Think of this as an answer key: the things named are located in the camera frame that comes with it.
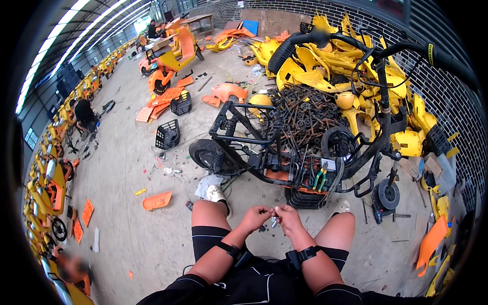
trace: green-handled pliers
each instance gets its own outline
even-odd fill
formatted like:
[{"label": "green-handled pliers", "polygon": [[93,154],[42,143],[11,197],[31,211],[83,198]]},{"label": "green-handled pliers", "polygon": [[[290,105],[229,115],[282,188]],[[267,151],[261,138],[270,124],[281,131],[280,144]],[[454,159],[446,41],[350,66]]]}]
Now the green-handled pliers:
[{"label": "green-handled pliers", "polygon": [[313,183],[313,188],[312,188],[313,190],[315,190],[317,188],[317,183],[319,182],[320,176],[323,176],[322,182],[320,183],[320,186],[319,186],[319,193],[322,193],[322,188],[324,187],[324,184],[325,184],[326,173],[327,173],[327,162],[324,163],[324,166],[322,166],[322,168],[320,169],[320,172],[315,177],[315,181]]}]

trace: gray brick wall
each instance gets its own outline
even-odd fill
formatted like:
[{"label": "gray brick wall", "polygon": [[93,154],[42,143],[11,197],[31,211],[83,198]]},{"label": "gray brick wall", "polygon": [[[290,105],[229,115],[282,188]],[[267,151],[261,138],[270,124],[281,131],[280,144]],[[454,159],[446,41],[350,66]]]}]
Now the gray brick wall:
[{"label": "gray brick wall", "polygon": [[[169,5],[174,16],[180,16],[176,0],[170,0]],[[315,15],[315,10],[318,10],[319,14],[327,14],[333,26],[340,25],[343,14],[347,13],[356,31],[365,27],[382,29],[387,42],[395,43],[400,40],[400,29],[390,23],[358,9],[323,0],[246,0],[244,9],[282,10],[310,16]],[[240,19],[240,10],[236,0],[198,0],[198,7],[190,10],[190,17],[213,14],[215,27],[224,28],[227,22]],[[412,29],[409,31],[416,37],[422,37]],[[377,41],[379,38],[377,33],[370,35],[374,37],[373,40]],[[408,51],[395,56],[397,63],[406,72],[417,58],[418,55]],[[487,130],[481,104],[457,78],[425,63],[416,69],[411,81],[414,91],[426,100],[427,111],[437,117],[439,125],[447,134],[451,135],[456,131],[461,133],[452,144],[461,151],[457,155],[457,176],[458,179],[466,179],[463,197],[467,211],[473,210],[474,190],[479,189],[481,194],[485,191],[488,161]]]}]

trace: shock absorber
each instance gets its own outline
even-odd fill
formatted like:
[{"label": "shock absorber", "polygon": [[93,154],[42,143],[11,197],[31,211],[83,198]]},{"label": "shock absorber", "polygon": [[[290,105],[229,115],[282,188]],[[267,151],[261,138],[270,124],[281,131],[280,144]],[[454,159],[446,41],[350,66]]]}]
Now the shock absorber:
[{"label": "shock absorber", "polygon": [[[236,130],[238,119],[234,116],[232,117],[227,123],[227,130],[225,131],[225,135],[228,137],[234,136],[234,131]],[[215,153],[214,159],[214,173],[217,174],[222,169],[222,163],[224,162],[225,152],[219,147],[217,152]]]}]

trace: wooden table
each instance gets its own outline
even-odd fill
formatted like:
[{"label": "wooden table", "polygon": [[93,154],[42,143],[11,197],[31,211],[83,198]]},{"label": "wooden table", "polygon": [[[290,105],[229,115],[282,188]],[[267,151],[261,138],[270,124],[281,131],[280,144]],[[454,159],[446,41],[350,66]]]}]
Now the wooden table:
[{"label": "wooden table", "polygon": [[206,34],[212,34],[213,33],[213,22],[212,22],[212,14],[210,15],[199,15],[199,16],[195,16],[195,17],[192,17],[186,21],[182,21],[180,22],[180,24],[188,24],[188,26],[190,26],[190,30],[191,30],[191,24],[192,23],[199,23],[200,24],[200,27],[199,28],[202,28],[202,23],[201,21],[204,20],[204,19],[209,19],[210,21],[210,29],[209,30],[206,30],[206,31],[202,31],[202,32],[198,32],[196,30],[193,30],[192,32],[197,32],[196,34],[198,35],[206,35]]}]

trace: white shoe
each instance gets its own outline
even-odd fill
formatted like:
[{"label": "white shoe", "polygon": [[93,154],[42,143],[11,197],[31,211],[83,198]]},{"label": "white shoe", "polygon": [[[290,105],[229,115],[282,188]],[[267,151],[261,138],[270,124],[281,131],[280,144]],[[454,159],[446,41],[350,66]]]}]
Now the white shoe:
[{"label": "white shoe", "polygon": [[351,211],[351,204],[347,199],[341,199],[339,200],[339,204],[337,207],[334,209],[332,214],[334,213],[344,213],[344,212],[350,212]]},{"label": "white shoe", "polygon": [[[207,199],[209,199],[212,202],[217,202],[219,200],[224,199],[225,202],[227,202],[227,200],[225,199],[224,193],[222,192],[220,187],[218,187],[216,185],[211,185],[208,187]],[[228,202],[227,202],[227,206],[229,208],[229,215],[227,216],[227,220],[229,220],[232,218],[232,209],[231,209],[230,204]]]}]

